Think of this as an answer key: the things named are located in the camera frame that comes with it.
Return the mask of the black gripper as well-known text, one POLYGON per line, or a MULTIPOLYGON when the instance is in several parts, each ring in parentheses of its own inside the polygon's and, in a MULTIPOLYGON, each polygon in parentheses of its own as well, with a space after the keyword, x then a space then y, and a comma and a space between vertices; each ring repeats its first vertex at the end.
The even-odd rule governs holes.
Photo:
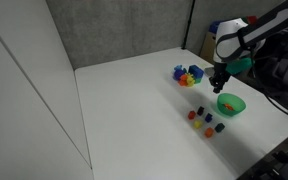
POLYGON ((214 73, 209 78, 214 87, 213 92, 218 93, 223 89, 224 84, 229 80, 231 74, 226 70, 226 63, 216 63, 213 67, 214 73))

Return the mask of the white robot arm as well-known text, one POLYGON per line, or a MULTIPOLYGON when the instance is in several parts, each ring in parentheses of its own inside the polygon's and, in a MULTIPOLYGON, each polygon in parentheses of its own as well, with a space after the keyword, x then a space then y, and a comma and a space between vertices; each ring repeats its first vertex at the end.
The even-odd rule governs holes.
POLYGON ((224 84, 226 64, 246 56, 268 37, 288 29, 288 0, 261 16, 255 23, 246 24, 241 18, 219 24, 216 34, 215 67, 210 83, 219 93, 224 84))

